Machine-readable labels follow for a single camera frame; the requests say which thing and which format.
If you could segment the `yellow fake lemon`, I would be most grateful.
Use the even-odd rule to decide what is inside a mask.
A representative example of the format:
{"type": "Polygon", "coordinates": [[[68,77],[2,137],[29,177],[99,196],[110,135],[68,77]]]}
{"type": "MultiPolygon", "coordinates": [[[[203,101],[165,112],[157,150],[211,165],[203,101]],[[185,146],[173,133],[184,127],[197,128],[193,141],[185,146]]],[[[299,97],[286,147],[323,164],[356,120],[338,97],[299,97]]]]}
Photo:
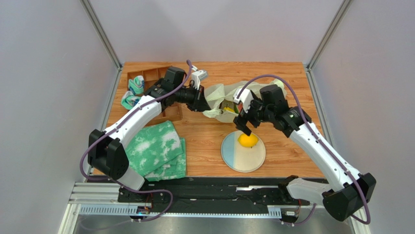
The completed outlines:
{"type": "Polygon", "coordinates": [[[242,134],[238,137],[237,141],[238,141],[238,142],[239,142],[239,144],[240,144],[241,146],[243,146],[243,147],[246,147],[246,148],[252,148],[252,147],[254,147],[255,145],[257,145],[257,143],[258,143],[259,139],[258,139],[258,137],[257,137],[256,135],[254,135],[254,134],[247,135],[247,134],[245,134],[245,133],[242,133],[242,134]]]}

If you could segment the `avocado print plastic bag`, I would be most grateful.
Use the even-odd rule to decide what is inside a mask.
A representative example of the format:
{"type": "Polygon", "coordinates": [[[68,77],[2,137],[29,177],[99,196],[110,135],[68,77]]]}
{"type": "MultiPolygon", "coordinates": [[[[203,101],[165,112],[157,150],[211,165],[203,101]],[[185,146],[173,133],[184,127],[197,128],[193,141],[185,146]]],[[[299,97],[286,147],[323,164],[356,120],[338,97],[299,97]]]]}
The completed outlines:
{"type": "Polygon", "coordinates": [[[246,83],[246,81],[240,81],[231,85],[215,84],[206,88],[205,98],[211,110],[204,111],[203,115],[222,123],[232,123],[239,113],[236,104],[233,102],[233,95],[236,89],[242,88],[246,83]],[[234,109],[235,113],[224,111],[224,107],[234,109]]]}

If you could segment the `yellow fake pear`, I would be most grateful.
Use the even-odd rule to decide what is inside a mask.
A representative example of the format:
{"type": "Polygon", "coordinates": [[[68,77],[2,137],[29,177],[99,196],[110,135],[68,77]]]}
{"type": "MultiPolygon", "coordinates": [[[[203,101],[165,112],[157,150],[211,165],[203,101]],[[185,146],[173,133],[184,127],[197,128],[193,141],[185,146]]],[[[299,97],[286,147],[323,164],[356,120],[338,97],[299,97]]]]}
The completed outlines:
{"type": "Polygon", "coordinates": [[[234,109],[232,109],[230,107],[224,107],[223,110],[224,111],[229,111],[229,112],[235,113],[234,109]]]}

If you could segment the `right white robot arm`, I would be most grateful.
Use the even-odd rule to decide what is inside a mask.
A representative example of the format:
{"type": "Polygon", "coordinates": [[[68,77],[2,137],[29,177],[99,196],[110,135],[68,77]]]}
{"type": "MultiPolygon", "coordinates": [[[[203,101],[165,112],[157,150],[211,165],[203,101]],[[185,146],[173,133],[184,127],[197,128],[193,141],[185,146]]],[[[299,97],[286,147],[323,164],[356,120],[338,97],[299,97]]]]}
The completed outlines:
{"type": "Polygon", "coordinates": [[[325,176],[326,184],[288,177],[279,184],[288,199],[322,205],[337,221],[352,217],[368,205],[377,183],[374,176],[362,174],[342,158],[302,108],[289,107],[281,87],[263,87],[259,96],[247,88],[238,88],[233,101],[239,111],[233,121],[238,130],[249,136],[252,131],[247,123],[255,128],[261,123],[272,123],[276,130],[300,146],[325,176]]]}

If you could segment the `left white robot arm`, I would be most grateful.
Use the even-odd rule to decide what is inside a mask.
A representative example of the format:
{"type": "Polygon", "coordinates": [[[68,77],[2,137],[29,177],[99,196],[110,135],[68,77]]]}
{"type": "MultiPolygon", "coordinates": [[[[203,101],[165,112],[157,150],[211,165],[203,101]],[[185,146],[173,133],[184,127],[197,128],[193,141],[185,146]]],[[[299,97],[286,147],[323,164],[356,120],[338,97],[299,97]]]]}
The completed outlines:
{"type": "Polygon", "coordinates": [[[184,103],[194,112],[210,110],[200,84],[207,77],[207,71],[192,65],[189,72],[173,66],[167,68],[165,75],[148,87],[139,102],[120,120],[104,131],[95,129],[90,133],[83,158],[108,179],[139,191],[145,179],[130,166],[125,147],[151,120],[175,103],[184,103]]]}

